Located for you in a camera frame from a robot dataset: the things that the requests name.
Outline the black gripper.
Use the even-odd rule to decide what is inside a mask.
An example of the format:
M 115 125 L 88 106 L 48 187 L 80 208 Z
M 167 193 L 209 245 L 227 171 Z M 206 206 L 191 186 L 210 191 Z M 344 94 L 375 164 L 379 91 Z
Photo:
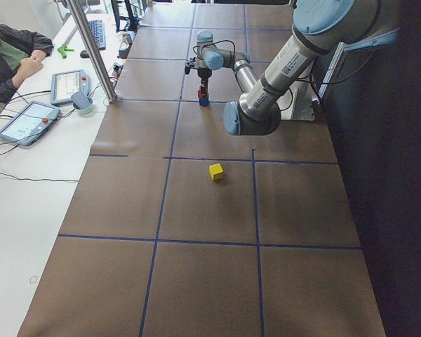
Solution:
M 193 57 L 185 62 L 185 74 L 190 74 L 192 70 L 197 71 L 199 78 L 201 78 L 200 87 L 203 89 L 204 97 L 208 98 L 208 79 L 211 77 L 211 69 L 200 58 Z

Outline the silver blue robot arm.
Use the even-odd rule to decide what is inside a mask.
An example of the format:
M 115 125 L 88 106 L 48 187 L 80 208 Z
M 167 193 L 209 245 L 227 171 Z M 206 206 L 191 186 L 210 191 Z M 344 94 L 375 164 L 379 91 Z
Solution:
M 230 68 L 242 94 L 224 108 L 224 126 L 233 136 L 264 136 L 281 121 L 277 104 L 290 86 L 320 55 L 340 42 L 349 49 L 373 50 L 396 41 L 400 1 L 290 1 L 292 35 L 261 77 L 256 77 L 245 53 L 218 48 L 213 34 L 200 31 L 196 55 L 185 73 L 196 70 L 201 83 L 199 103 L 208 104 L 208 80 L 213 71 Z

